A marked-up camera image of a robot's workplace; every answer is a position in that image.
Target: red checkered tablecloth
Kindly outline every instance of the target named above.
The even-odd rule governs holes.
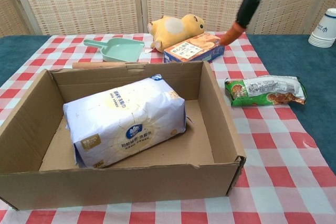
[[[152,36],[52,36],[0,88],[0,124],[43,69],[71,68],[76,61],[102,61],[84,39],[124,37],[145,42]],[[143,52],[140,62],[162,62],[162,54]],[[247,36],[226,47],[211,63],[224,95],[226,78],[267,74]],[[229,197],[14,211],[0,201],[2,223],[336,223],[336,176],[314,140],[287,105],[230,109],[247,162]]]

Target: printed box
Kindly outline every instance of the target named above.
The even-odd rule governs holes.
[[[164,50],[164,62],[213,61],[224,54],[220,38],[203,33]]]

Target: green snack bag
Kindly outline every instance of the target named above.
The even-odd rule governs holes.
[[[307,97],[299,78],[292,76],[226,80],[225,89],[231,96],[232,106],[278,105],[291,101],[305,104]]]

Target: plastic packaging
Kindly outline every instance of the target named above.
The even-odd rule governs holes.
[[[297,77],[260,76],[244,80],[226,80],[232,106],[278,105],[291,101],[306,103],[307,93]]]
[[[66,103],[64,114],[77,163],[90,168],[111,165],[186,130],[185,101],[159,74]]]

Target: box label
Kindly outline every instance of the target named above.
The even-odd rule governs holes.
[[[172,53],[185,59],[190,59],[201,51],[202,48],[196,47],[188,42],[184,42],[171,50]]]

